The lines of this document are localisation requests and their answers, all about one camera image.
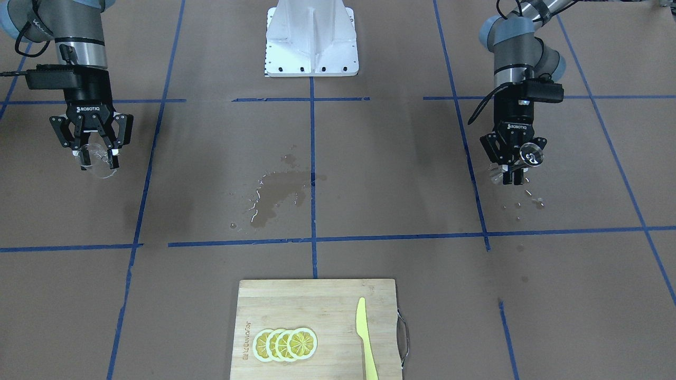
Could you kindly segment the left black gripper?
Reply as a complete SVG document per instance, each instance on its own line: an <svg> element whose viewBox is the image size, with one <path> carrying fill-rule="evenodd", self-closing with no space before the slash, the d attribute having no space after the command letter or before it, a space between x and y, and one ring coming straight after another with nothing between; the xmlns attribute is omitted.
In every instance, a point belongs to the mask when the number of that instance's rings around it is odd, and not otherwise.
<svg viewBox="0 0 676 380"><path fill-rule="evenodd" d="M515 184L522 184L529 168L541 166L548 140L534 138L534 102L519 99L521 84L502 84L492 93L493 130L480 138L492 169L492 181L512 185L514 175L505 159L517 159Z"/></svg>

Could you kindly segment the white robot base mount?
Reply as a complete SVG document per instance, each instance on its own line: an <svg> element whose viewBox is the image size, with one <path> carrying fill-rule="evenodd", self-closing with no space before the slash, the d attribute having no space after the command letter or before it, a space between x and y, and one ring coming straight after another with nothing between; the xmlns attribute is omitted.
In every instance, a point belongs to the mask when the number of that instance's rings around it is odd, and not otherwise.
<svg viewBox="0 0 676 380"><path fill-rule="evenodd" d="M266 77L358 75L354 12L343 1L280 1L266 21Z"/></svg>

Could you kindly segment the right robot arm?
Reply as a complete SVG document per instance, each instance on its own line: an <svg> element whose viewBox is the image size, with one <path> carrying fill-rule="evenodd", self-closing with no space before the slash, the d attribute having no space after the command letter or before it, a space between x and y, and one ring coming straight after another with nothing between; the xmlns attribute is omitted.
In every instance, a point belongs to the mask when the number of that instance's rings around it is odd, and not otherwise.
<svg viewBox="0 0 676 380"><path fill-rule="evenodd" d="M55 45L56 64L39 64L23 75L31 90L60 90L66 111L49 122L60 145L72 151L82 170L92 166L89 139L97 133L105 149L102 160L111 170L120 166L121 147L129 144L133 116L116 111L108 72L102 13L112 1L2 1L2 29L14 39L14 50L23 57L40 53L20 50L22 43Z"/></svg>

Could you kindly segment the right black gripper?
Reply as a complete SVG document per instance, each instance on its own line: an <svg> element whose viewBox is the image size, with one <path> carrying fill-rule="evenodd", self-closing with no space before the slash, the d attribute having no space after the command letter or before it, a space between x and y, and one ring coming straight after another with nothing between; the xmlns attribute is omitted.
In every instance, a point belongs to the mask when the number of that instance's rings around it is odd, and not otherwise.
<svg viewBox="0 0 676 380"><path fill-rule="evenodd" d="M109 73L99 68L73 68L74 88L63 90L66 116L51 116L49 122L61 146L70 148L80 169L88 168L88 138L98 132L108 142L109 168L120 167L118 155L123 145L130 144L133 115L114 113ZM117 135L112 122L118 125Z"/></svg>

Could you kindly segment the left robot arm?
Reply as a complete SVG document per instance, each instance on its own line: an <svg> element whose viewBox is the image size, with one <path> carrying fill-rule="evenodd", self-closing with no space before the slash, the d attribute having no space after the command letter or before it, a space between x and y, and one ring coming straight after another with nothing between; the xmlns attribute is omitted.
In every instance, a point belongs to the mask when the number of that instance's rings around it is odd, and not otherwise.
<svg viewBox="0 0 676 380"><path fill-rule="evenodd" d="M498 12L480 29L480 42L493 54L493 90L469 122L492 102L493 128L480 141L505 185L522 185L525 171L543 162L547 140L534 134L534 104L563 101L560 79L566 62L535 33L572 5L572 1L518 1L512 12Z"/></svg>

